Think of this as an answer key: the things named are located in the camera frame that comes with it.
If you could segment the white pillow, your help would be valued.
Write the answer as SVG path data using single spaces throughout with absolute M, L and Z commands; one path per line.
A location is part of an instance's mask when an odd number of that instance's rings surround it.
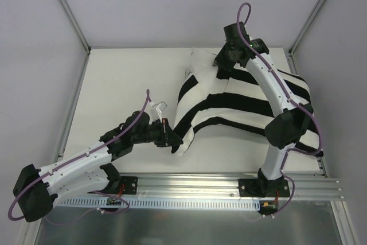
M 185 81 L 182 86 L 187 82 L 193 84 L 189 79 L 194 77 L 202 94 L 223 93 L 228 80 L 217 78 L 219 67 L 214 63 L 216 56 L 209 48 L 192 48 L 189 69 L 185 72 Z

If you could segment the black white striped pillowcase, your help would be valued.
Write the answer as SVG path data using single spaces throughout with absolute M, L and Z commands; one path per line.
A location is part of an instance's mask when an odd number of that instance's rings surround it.
M 274 118 L 269 101 L 255 78 L 244 68 L 211 67 L 191 73 L 179 94 L 174 132 L 183 143 L 173 154 L 185 153 L 204 127 L 225 125 L 264 136 Z

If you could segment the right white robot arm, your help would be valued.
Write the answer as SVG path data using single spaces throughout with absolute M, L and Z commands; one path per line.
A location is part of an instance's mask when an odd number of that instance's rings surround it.
M 224 27 L 225 44 L 214 62 L 231 71 L 236 64 L 245 68 L 256 80 L 268 100 L 273 120 L 265 127 L 269 147 L 257 178 L 245 183 L 245 191 L 253 196 L 274 195 L 282 187 L 282 175 L 288 152 L 306 133 L 313 112 L 311 104 L 302 104 L 280 75 L 270 50 L 260 38 L 250 39 L 243 22 Z

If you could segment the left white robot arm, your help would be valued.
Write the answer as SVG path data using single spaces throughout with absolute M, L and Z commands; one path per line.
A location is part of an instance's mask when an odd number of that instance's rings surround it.
M 20 219 L 34 222 L 67 199 L 85 193 L 115 193 L 122 180 L 113 161 L 141 143 L 177 147 L 183 141 L 166 118 L 151 121 L 147 113 L 136 111 L 76 156 L 41 168 L 24 167 L 13 188 L 11 206 L 19 206 Z

